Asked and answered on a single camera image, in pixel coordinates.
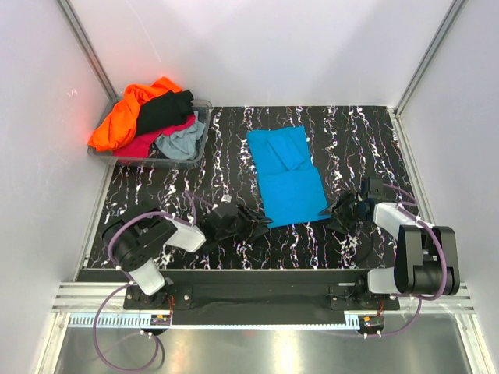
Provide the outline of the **blue t shirt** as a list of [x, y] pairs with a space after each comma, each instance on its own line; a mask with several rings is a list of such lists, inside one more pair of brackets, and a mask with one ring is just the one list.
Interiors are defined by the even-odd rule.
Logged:
[[322, 214], [328, 208], [327, 199], [304, 127], [254, 130], [247, 133], [247, 143], [270, 228], [329, 218]]

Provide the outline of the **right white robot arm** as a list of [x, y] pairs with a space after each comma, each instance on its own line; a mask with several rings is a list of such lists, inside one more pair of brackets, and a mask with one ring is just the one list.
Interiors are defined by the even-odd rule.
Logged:
[[455, 231], [426, 222], [405, 207], [416, 201], [395, 201], [383, 192], [345, 192], [336, 203], [320, 212], [329, 215], [327, 228], [346, 234], [358, 223], [369, 221], [395, 240], [392, 267], [365, 270], [350, 287], [331, 289], [333, 302], [356, 302], [371, 309], [398, 296], [434, 301], [456, 295], [460, 288]]

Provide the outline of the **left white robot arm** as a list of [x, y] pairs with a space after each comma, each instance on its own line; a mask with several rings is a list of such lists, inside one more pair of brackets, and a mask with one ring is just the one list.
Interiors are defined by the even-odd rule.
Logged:
[[252, 242], [269, 232], [272, 219], [241, 203], [222, 202], [189, 223], [141, 204], [109, 221], [101, 237], [110, 262], [133, 282], [128, 301], [160, 309], [172, 302], [172, 281], [161, 275], [154, 257], [164, 246], [208, 253], [228, 238]]

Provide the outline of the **grey t shirt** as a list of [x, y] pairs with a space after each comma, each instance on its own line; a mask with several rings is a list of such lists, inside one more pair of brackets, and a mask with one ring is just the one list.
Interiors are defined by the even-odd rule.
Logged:
[[160, 136], [155, 140], [157, 149], [168, 159], [192, 160], [196, 156], [196, 145], [205, 130], [205, 124], [196, 120], [194, 124], [177, 135]]

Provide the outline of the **clear plastic bin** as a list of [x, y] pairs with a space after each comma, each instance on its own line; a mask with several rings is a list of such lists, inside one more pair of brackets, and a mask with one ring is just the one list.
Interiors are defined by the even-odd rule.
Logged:
[[157, 147], [152, 144], [148, 157], [126, 157], [114, 156], [111, 151], [98, 152], [93, 147], [87, 148], [87, 153], [91, 157], [102, 161], [108, 165], [122, 165], [130, 167], [148, 167], [148, 168], [169, 168], [169, 169], [195, 169], [200, 166], [203, 159], [205, 146], [208, 139], [208, 129], [211, 122], [211, 113], [213, 106], [210, 101], [194, 99], [194, 111], [198, 113], [198, 120], [204, 123], [203, 135], [196, 141], [195, 157], [190, 160], [177, 160], [165, 157], [157, 150]]

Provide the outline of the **magenta t shirt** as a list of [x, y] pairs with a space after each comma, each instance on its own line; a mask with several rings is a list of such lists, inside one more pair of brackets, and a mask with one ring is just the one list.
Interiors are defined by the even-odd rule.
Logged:
[[136, 136], [131, 143], [126, 146], [114, 150], [112, 155], [115, 157], [135, 157], [135, 158], [148, 158], [150, 147], [155, 140], [160, 136], [177, 135], [179, 132], [191, 127], [196, 120], [195, 115], [190, 115], [187, 121], [181, 125], [173, 125], [163, 129], [148, 132], [146, 134]]

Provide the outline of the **black t shirt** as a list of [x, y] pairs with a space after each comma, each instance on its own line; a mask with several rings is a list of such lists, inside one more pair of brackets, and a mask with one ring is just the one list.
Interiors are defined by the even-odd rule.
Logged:
[[193, 99], [190, 90], [178, 93], [168, 91], [143, 104], [136, 120], [136, 135], [183, 125], [194, 114]]

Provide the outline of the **orange t shirt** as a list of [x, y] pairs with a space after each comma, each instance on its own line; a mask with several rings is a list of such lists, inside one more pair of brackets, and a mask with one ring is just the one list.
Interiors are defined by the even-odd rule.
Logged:
[[136, 136], [136, 120], [143, 104], [167, 92], [181, 91], [180, 86], [166, 77], [161, 77], [151, 85], [138, 83], [128, 85], [123, 91], [122, 99], [93, 131], [87, 144], [98, 152], [123, 148]]

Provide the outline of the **aluminium frame rail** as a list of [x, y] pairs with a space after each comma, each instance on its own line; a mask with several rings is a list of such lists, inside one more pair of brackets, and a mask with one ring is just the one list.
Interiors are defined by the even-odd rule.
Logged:
[[52, 312], [96, 312], [102, 302], [124, 283], [66, 282], [59, 285]]

